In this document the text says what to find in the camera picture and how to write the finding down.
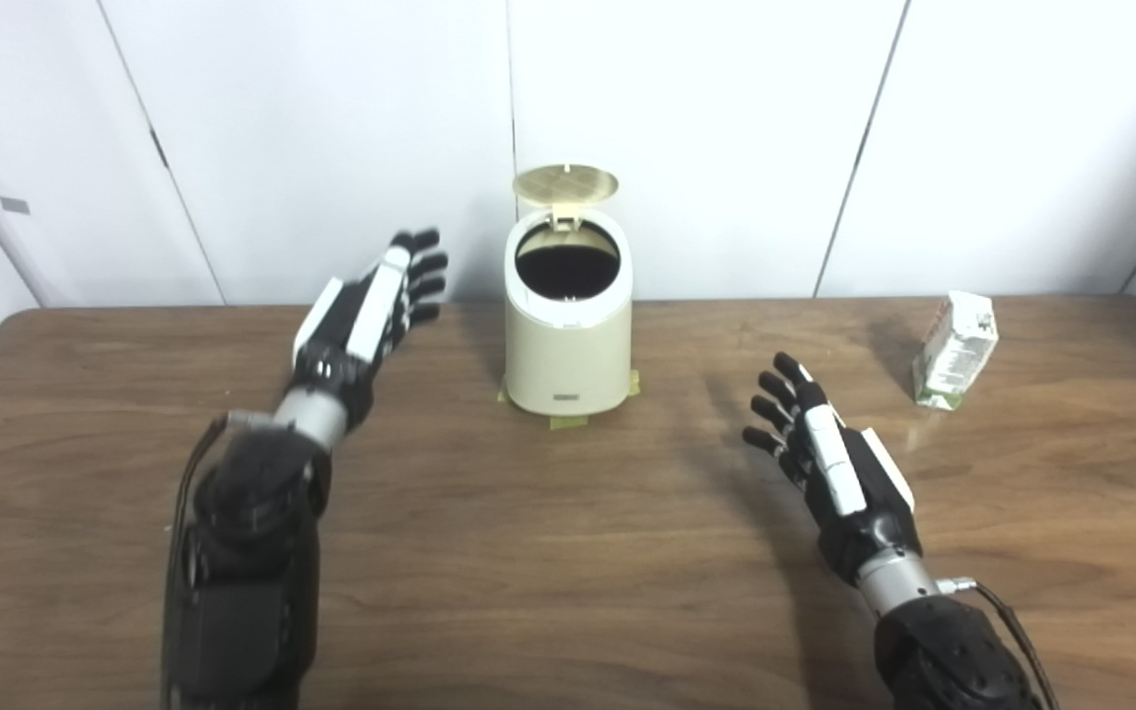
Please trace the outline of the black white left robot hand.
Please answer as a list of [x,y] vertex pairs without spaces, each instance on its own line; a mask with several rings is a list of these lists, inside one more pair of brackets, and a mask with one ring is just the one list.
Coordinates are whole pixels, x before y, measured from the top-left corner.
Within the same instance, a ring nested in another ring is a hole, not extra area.
[[344,409],[352,432],[374,404],[374,381],[407,333],[438,318],[448,256],[438,229],[401,231],[359,279],[329,279],[296,332],[289,392]]

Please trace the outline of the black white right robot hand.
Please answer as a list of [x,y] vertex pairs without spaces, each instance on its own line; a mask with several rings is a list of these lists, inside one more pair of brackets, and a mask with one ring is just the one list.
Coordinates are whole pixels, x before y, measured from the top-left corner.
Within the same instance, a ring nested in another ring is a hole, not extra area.
[[840,418],[820,383],[788,352],[758,374],[761,395],[749,402],[769,421],[744,427],[745,444],[770,456],[801,490],[817,526],[817,551],[855,586],[862,567],[882,553],[924,553],[907,482],[888,450]]

